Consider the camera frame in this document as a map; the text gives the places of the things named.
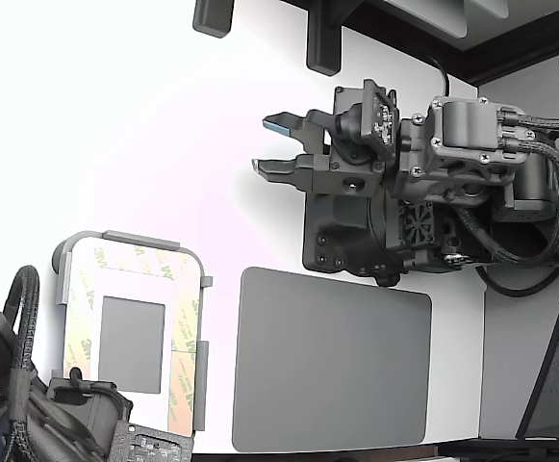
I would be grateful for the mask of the idle arm gripper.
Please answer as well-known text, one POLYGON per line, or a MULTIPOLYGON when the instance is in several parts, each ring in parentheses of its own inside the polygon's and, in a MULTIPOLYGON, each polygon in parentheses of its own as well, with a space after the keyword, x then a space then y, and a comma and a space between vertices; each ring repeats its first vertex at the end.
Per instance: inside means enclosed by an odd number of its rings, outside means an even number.
POLYGON ((84 380, 78 372, 53 377, 46 397, 49 418, 99 458, 109 456, 116 424, 127 422, 134 407, 113 382, 84 380))

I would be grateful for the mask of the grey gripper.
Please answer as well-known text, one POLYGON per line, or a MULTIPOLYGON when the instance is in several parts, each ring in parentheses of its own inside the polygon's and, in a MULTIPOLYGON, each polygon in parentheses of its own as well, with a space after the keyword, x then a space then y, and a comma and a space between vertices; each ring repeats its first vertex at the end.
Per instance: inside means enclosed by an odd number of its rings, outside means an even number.
POLYGON ((485 191, 511 184, 519 168, 518 153, 502 144, 512 132, 500 121, 501 110, 491 102, 437 97, 426 115, 401 118, 390 98, 366 97, 334 115, 267 115, 266 129, 298 141, 307 154, 253 159, 252 167, 269 183, 305 193, 386 192, 417 203, 443 202, 453 191, 458 203, 481 203, 485 191))

